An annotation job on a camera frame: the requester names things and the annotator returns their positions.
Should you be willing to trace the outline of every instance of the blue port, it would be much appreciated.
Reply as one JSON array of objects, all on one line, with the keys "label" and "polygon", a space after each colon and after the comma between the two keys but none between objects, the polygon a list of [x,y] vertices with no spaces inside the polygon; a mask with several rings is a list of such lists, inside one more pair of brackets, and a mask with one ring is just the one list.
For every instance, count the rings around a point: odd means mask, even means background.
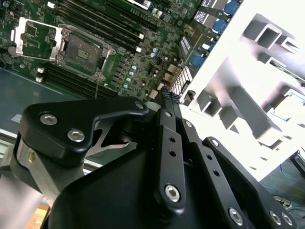
[{"label": "blue port", "polygon": [[239,2],[231,1],[224,7],[224,12],[233,16],[240,6]]},{"label": "blue port", "polygon": [[196,67],[200,68],[205,61],[205,57],[199,56],[199,55],[193,55],[192,57],[192,65],[195,65]]},{"label": "blue port", "polygon": [[224,20],[219,20],[216,21],[212,27],[213,30],[217,31],[219,35],[221,35],[223,33],[223,31],[225,30],[225,28],[227,27],[227,22],[225,22]]}]

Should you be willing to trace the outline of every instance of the metal frame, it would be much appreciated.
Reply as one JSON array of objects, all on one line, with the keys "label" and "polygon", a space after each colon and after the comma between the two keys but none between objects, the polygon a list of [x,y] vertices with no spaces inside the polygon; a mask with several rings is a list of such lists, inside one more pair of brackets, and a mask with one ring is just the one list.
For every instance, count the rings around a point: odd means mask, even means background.
[{"label": "metal frame", "polygon": [[[302,33],[292,26],[297,21],[298,9],[295,10],[295,6],[298,4],[293,1],[287,5],[283,0],[243,1],[181,97],[182,102],[188,99],[188,104],[185,103],[187,107],[182,106],[183,116],[195,124],[200,138],[204,139],[212,135],[225,142],[224,145],[229,151],[257,180],[263,179],[303,146],[304,141],[300,136],[305,134],[305,129],[298,125],[289,125],[274,115],[268,115],[283,131],[283,142],[272,150],[260,145],[251,133],[237,134],[232,130],[226,130],[219,116],[210,118],[201,113],[198,98],[204,90],[216,96],[225,109],[227,106],[232,106],[229,97],[230,88],[241,86],[263,108],[265,104],[271,102],[273,96],[280,94],[283,85],[289,85],[301,92],[303,89],[300,82],[305,77],[305,70],[302,67],[303,61],[298,59],[297,55],[285,52],[277,43],[271,50],[267,50],[243,36],[251,21],[256,19],[276,26],[283,32],[283,36],[289,36],[295,42],[297,38],[301,40]],[[298,78],[294,79],[291,75],[280,71],[272,63],[257,61],[260,60],[262,53],[275,59],[275,63],[271,61],[274,64],[285,63],[287,70],[298,73]],[[247,122],[243,122],[243,125],[249,128]]]},{"label": "metal frame", "polygon": [[[43,59],[43,58],[39,58],[39,57],[32,57],[32,56],[26,56],[23,55],[23,40],[21,38],[22,34],[25,33],[25,28],[26,28],[26,24],[27,22],[33,22],[35,24],[40,24],[40,25],[44,25],[46,27],[50,27],[56,30],[56,34],[55,34],[55,42],[56,45],[52,48],[52,52],[51,52],[51,56],[49,59]],[[19,18],[19,25],[18,27],[16,27],[14,30],[11,31],[11,41],[16,43],[16,54],[19,56],[23,56],[23,57],[29,57],[29,58],[33,58],[33,59],[41,59],[41,60],[49,60],[49,61],[55,61],[56,60],[56,56],[59,53],[60,47],[61,47],[61,40],[62,40],[62,28],[56,27],[56,26],[52,26],[52,25],[48,25],[45,23],[42,23],[40,21],[34,21],[31,19],[26,19],[24,17],[20,17]]]}]

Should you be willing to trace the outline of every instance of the chip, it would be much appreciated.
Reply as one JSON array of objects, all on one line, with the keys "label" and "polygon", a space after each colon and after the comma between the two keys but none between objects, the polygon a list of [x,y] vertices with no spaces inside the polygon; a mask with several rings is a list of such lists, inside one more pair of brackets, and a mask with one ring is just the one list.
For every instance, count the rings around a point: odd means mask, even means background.
[{"label": "chip", "polygon": [[83,72],[95,73],[102,49],[83,39],[70,35],[64,64]]}]

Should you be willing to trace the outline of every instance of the blue cable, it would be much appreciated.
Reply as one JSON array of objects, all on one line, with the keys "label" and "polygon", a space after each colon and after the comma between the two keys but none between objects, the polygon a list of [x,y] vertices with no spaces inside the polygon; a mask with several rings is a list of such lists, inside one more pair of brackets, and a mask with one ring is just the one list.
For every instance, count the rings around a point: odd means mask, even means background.
[{"label": "blue cable", "polygon": [[262,185],[263,187],[266,187],[268,189],[270,189],[271,191],[273,191],[275,194],[277,194],[278,196],[280,195],[278,192],[276,192],[273,188],[266,186],[266,185]]},{"label": "blue cable", "polygon": [[282,171],[282,174],[287,178],[287,179],[289,179],[290,181],[292,181],[295,185],[297,185],[300,189],[302,189],[303,191],[305,191],[305,188],[304,187],[302,187],[300,184],[298,184],[295,180],[293,180],[292,178],[290,178],[289,176],[287,176],[286,174],[285,174],[285,172],[284,172],[284,170],[283,170],[283,165],[281,164],[280,165],[280,169],[281,169],[281,171]]}]

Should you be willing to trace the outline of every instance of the cable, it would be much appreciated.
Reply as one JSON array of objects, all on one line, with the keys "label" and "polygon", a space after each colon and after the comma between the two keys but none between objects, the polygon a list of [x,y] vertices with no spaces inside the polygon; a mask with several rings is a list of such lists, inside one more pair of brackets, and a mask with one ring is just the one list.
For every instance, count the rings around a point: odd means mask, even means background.
[{"label": "cable", "polygon": [[276,192],[273,188],[271,188],[271,187],[269,187],[269,186],[266,186],[266,185],[262,185],[262,186],[263,186],[263,187],[266,187],[266,188],[268,188],[268,189],[270,189],[271,191],[273,191],[278,197],[284,197],[284,198],[286,198],[286,199],[290,202],[290,204],[292,205],[292,201],[291,201],[290,197],[285,196],[285,195],[282,195],[282,194]]},{"label": "cable", "polygon": [[295,180],[293,180],[292,178],[290,178],[289,176],[286,175],[286,173],[283,170],[283,164],[280,165],[280,169],[282,171],[282,174],[284,175],[284,177],[286,177],[287,179],[291,180],[295,185],[297,185],[300,189],[302,189],[303,191],[305,191],[305,188],[302,187],[300,184],[298,184]]}]

